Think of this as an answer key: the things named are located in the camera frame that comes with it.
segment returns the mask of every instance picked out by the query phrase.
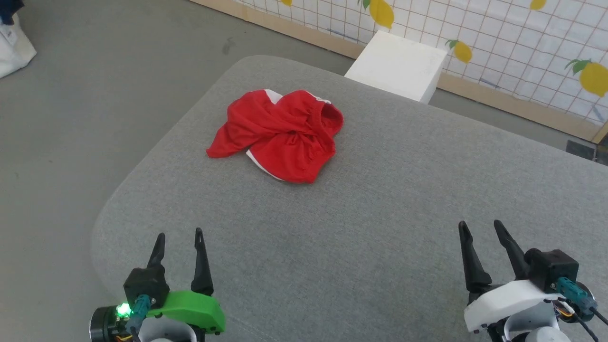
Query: wooden baseboard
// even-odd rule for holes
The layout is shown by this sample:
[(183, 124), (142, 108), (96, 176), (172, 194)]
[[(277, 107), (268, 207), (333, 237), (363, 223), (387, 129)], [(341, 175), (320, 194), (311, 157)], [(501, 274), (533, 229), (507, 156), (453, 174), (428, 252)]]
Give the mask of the wooden baseboard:
[[(263, 13), (232, 0), (190, 1), (353, 59), (357, 59), (364, 49), (359, 44)], [(439, 78), (438, 88), (596, 144), (608, 134), (608, 123), (600, 128), (575, 116), (552, 110), (533, 102), (519, 100), (500, 91), (453, 75), (442, 73)]]

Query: gray floor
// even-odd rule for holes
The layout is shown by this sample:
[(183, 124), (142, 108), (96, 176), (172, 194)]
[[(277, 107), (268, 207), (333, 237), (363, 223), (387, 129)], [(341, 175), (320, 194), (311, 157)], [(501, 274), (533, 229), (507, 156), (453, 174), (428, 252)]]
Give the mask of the gray floor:
[[(99, 210), (233, 63), (352, 64), (186, 0), (29, 0), (19, 14), (38, 56), (0, 79), (3, 341), (88, 340), (92, 311), (115, 303), (89, 257)], [(446, 92), (432, 104), (557, 148), (568, 138)]]

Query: white box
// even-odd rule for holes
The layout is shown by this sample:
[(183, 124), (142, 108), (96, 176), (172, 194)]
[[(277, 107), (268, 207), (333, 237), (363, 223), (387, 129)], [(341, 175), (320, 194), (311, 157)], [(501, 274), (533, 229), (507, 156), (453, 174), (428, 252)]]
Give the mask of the white box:
[(354, 61), (345, 77), (429, 103), (447, 52), (378, 31)]

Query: cable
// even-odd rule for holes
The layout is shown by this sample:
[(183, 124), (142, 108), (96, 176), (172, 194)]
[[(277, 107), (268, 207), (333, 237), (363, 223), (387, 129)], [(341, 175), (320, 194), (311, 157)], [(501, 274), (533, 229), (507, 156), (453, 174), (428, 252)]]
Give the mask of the cable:
[(564, 317), (572, 317), (571, 313), (567, 313), (566, 311), (563, 311), (562, 309), (558, 309), (559, 313), (562, 314), (562, 316)]
[(570, 306), (570, 304), (568, 304), (568, 302), (562, 302), (561, 304), (571, 315), (575, 313), (574, 309)]
[(593, 312), (602, 322), (604, 322), (605, 325), (608, 326), (608, 319), (606, 319), (606, 317), (604, 317), (604, 315), (599, 313), (598, 309), (591, 307), (591, 308), (589, 308), (589, 310), (591, 310), (591, 312)]
[(578, 323), (580, 323), (582, 325), (582, 328), (585, 329), (585, 331), (587, 333), (589, 333), (589, 335), (591, 336), (591, 338), (593, 338), (593, 340), (595, 342), (599, 342), (598, 337), (595, 336), (595, 334), (593, 333), (593, 331), (591, 330), (591, 328), (589, 328), (589, 326), (587, 325), (587, 323), (583, 322), (582, 319), (576, 314), (576, 312), (573, 313), (572, 315), (578, 321)]

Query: gray table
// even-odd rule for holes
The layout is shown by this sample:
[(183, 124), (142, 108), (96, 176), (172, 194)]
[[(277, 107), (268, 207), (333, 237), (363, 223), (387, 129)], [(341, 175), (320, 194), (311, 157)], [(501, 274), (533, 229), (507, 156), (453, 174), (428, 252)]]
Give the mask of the gray table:
[[(206, 157), (228, 104), (261, 88), (306, 89), (342, 110), (337, 154), (313, 185), (277, 181), (244, 153)], [(607, 195), (605, 166), (294, 61), (249, 57), (116, 190), (92, 258), (121, 300), (130, 269), (165, 232), (167, 281), (185, 289), (202, 227), (228, 316), (227, 333), (209, 340), (489, 341), (465, 329), (458, 222), (469, 223), (496, 282), (513, 278), (498, 218), (523, 249), (578, 260), (603, 304)], [(590, 340), (579, 326), (565, 330)]]

